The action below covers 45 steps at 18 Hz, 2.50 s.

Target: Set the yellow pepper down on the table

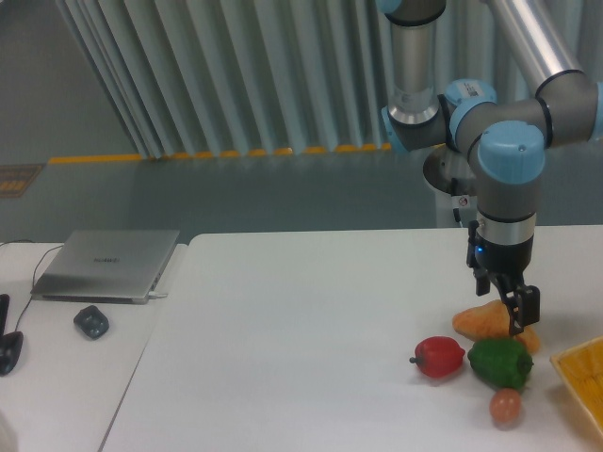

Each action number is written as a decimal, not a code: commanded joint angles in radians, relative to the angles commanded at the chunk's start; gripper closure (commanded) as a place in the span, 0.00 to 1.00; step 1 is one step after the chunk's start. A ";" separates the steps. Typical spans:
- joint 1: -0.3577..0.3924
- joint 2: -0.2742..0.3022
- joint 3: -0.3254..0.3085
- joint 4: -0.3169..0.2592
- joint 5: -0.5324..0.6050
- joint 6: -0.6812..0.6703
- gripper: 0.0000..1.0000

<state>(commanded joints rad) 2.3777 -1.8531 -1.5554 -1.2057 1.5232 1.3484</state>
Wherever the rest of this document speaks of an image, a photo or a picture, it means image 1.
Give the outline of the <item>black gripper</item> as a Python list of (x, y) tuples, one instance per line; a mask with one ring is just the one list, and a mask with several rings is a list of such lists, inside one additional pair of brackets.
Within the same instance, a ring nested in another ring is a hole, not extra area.
[(540, 321), (540, 290), (525, 284), (523, 272), (531, 259), (533, 237), (512, 245), (488, 241), (479, 232), (479, 222), (468, 225), (466, 262), (473, 269), (476, 295), (490, 292), (490, 283), (497, 288), (509, 315), (509, 334), (516, 336), (527, 326)]

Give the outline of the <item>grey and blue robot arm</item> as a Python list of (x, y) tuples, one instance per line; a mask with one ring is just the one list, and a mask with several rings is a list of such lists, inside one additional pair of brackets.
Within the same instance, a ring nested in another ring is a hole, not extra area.
[(530, 263), (546, 150), (602, 136), (602, 88), (588, 79), (541, 1), (492, 1), (497, 26), (531, 91), (502, 105), (479, 80), (434, 88), (434, 26), (442, 1), (381, 1), (390, 23), (394, 82), (383, 122), (396, 150), (444, 144), (475, 177), (477, 216), (467, 265), (476, 292), (496, 288), (517, 335), (540, 318)]

